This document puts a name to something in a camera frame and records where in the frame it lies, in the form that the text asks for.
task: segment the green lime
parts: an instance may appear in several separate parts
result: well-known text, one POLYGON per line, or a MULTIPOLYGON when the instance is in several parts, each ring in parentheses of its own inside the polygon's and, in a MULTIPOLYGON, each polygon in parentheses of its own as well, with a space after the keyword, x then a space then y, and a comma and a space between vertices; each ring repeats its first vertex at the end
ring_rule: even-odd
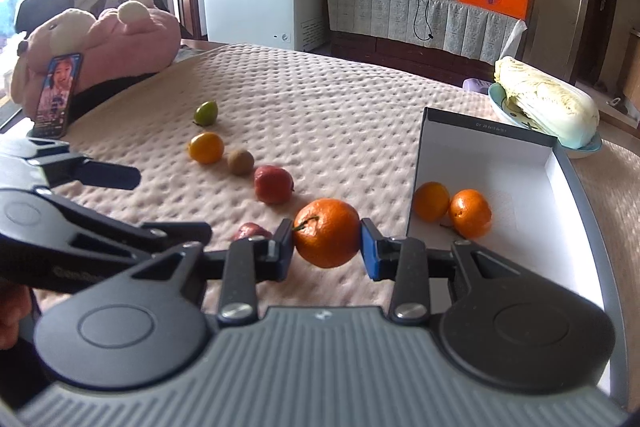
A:
POLYGON ((218 118, 218 104, 215 100, 203 103, 193 114, 193 121, 201 126, 213 125, 218 118))

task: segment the stuffed animal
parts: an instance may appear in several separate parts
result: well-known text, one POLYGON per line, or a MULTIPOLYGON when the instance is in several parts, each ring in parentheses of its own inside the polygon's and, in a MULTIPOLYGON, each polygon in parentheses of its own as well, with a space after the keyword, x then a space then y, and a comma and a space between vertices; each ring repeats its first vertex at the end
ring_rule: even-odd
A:
POLYGON ((10 95, 31 120, 53 57, 81 53, 74 95, 108 80, 158 73, 180 49, 180 23, 153 0, 129 0, 98 20, 69 8, 36 28, 18 45, 10 95))

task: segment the smartphone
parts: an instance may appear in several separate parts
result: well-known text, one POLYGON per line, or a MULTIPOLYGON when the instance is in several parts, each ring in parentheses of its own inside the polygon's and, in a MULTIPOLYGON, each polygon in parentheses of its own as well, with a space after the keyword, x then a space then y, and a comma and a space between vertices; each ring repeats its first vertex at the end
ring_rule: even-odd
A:
POLYGON ((42 83, 31 136, 58 139, 65 136, 69 107, 80 75, 82 54, 54 57, 42 83))

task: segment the silver bolt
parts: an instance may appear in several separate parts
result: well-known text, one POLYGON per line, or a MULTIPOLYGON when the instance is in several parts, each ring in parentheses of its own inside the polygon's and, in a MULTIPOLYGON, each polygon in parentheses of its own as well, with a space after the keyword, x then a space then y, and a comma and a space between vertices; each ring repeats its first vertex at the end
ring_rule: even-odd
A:
POLYGON ((414 321, 423 318, 428 313, 428 310, 424 305, 417 302, 407 302, 400 304, 394 313, 399 319, 414 321))
POLYGON ((241 321, 254 312, 251 305, 244 302, 232 302, 220 310, 220 316, 229 321, 241 321))
POLYGON ((166 232, 160 229, 149 229, 149 232, 155 235, 156 237, 166 237, 166 232))

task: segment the finger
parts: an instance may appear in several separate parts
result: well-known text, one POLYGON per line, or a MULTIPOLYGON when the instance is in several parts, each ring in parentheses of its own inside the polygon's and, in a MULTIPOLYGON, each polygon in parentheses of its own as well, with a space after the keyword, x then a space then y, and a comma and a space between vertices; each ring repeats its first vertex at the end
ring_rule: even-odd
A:
POLYGON ((26 286, 9 284, 0 291, 0 325, 11 326, 31 312, 31 295, 26 286))
POLYGON ((18 324, 0 327, 0 349, 11 349, 18 341, 18 324))

